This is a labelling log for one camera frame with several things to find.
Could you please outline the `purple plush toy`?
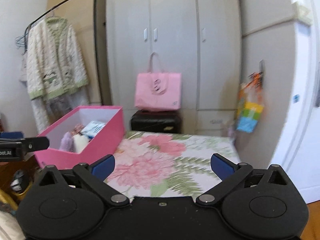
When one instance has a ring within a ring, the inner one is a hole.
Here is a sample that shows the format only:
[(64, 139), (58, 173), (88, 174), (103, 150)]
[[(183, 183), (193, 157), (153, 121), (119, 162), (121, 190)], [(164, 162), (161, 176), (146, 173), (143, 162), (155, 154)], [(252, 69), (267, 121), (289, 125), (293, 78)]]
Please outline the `purple plush toy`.
[(67, 132), (64, 134), (61, 139), (59, 150), (65, 152), (74, 152), (74, 140), (71, 132)]

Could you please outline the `white panda plush ball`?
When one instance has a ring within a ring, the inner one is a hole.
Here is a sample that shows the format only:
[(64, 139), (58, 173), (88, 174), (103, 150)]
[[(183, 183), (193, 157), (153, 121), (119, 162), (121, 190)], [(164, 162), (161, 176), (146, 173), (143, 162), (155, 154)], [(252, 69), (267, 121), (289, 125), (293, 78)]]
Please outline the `white panda plush ball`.
[(83, 149), (89, 144), (90, 140), (85, 135), (76, 134), (73, 136), (74, 152), (81, 153)]

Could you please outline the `blue wet wipes pack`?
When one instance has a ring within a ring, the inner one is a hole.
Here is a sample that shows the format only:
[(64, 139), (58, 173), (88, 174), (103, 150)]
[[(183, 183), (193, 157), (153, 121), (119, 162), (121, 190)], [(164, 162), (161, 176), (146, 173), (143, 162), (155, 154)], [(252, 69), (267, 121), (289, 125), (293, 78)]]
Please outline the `blue wet wipes pack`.
[(81, 131), (80, 134), (93, 139), (104, 127), (106, 123), (101, 121), (91, 121)]

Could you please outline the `pink floral fabric scrunchie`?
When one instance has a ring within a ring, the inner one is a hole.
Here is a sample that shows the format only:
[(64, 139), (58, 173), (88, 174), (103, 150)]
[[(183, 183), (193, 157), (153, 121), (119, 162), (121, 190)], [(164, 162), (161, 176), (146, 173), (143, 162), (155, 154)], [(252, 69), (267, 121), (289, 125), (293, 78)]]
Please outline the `pink floral fabric scrunchie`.
[(74, 136), (76, 134), (80, 134), (83, 129), (84, 129), (84, 125), (77, 124), (71, 131), (71, 135)]

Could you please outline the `pink cardboard shoe box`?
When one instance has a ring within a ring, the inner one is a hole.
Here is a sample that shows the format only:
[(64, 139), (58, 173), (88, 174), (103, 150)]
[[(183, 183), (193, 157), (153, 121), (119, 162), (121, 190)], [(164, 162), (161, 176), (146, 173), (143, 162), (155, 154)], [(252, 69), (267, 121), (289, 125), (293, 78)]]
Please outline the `pink cardboard shoe box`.
[(53, 123), (39, 136), (47, 137), (48, 149), (35, 152), (41, 168), (55, 165), (70, 169), (78, 163), (92, 164), (114, 154), (125, 134), (119, 106), (80, 106)]

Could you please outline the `floral tablecloth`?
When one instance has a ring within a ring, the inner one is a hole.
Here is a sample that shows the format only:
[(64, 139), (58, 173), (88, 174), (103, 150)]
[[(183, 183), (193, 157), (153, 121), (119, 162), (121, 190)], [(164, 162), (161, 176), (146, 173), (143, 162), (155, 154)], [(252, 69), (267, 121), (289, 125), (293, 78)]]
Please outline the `floral tablecloth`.
[(104, 182), (129, 199), (196, 198), (221, 181), (210, 167), (214, 153), (240, 161), (229, 138), (129, 131), (114, 153), (115, 169)]

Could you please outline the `colourful paper gift bag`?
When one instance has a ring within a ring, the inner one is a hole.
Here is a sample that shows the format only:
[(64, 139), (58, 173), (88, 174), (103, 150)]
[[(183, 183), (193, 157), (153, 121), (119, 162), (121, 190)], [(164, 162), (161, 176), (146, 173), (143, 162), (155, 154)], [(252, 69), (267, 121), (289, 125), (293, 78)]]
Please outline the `colourful paper gift bag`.
[(252, 133), (263, 110), (263, 72), (258, 72), (249, 76), (249, 83), (241, 85), (236, 112), (236, 130)]

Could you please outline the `white door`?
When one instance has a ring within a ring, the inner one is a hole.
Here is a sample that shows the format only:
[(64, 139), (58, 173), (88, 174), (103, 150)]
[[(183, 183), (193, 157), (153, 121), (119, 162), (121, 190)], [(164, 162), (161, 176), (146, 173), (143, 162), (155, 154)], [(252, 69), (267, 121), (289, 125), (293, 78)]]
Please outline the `white door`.
[(319, 0), (292, 0), (309, 10), (296, 20), (295, 73), (289, 109), (271, 163), (282, 166), (307, 203), (319, 200)]

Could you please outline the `black suitcase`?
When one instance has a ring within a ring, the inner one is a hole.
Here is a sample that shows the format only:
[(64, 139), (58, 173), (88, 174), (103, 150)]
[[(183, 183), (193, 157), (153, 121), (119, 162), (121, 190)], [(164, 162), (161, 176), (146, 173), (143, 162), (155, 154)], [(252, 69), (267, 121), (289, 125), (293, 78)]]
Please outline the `black suitcase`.
[(182, 118), (179, 111), (149, 112), (138, 110), (131, 117), (132, 131), (181, 134)]

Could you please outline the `cream green knit cardigan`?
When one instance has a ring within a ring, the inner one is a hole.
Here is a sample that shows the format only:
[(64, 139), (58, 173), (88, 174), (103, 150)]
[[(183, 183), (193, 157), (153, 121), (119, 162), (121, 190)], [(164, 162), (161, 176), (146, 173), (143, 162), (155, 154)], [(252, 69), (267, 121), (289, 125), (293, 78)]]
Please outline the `cream green knit cardigan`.
[(75, 30), (67, 19), (49, 17), (31, 28), (26, 73), (39, 133), (76, 107), (89, 105), (89, 78)]

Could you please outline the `pink tote bag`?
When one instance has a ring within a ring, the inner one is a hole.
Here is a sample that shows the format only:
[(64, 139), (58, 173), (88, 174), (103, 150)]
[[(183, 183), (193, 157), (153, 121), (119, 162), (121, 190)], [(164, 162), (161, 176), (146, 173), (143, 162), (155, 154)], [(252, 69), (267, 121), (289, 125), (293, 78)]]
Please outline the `pink tote bag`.
[(153, 71), (153, 59), (149, 57), (148, 71), (139, 73), (136, 80), (135, 107), (150, 112), (177, 111), (181, 108), (182, 74), (165, 72), (159, 63), (159, 72)]

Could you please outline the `black clothes rack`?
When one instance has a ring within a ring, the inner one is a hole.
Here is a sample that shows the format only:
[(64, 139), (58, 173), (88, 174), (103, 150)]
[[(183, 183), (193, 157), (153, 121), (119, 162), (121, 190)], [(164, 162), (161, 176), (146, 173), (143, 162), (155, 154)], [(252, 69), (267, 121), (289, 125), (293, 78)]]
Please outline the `black clothes rack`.
[(90, 103), (111, 104), (106, 50), (106, 0), (47, 0), (47, 11), (31, 22), (24, 32), (27, 48), (29, 30), (45, 18), (65, 18), (72, 25), (89, 78)]

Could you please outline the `grey wardrobe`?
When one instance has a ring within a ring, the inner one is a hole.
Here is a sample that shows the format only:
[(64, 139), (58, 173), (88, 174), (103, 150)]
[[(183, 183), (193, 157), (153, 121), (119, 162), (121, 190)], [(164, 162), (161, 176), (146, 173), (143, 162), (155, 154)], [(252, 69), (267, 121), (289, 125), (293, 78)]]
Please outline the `grey wardrobe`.
[(227, 136), (240, 82), (239, 0), (106, 0), (112, 100), (130, 127), (136, 78), (155, 64), (182, 75), (187, 134)]

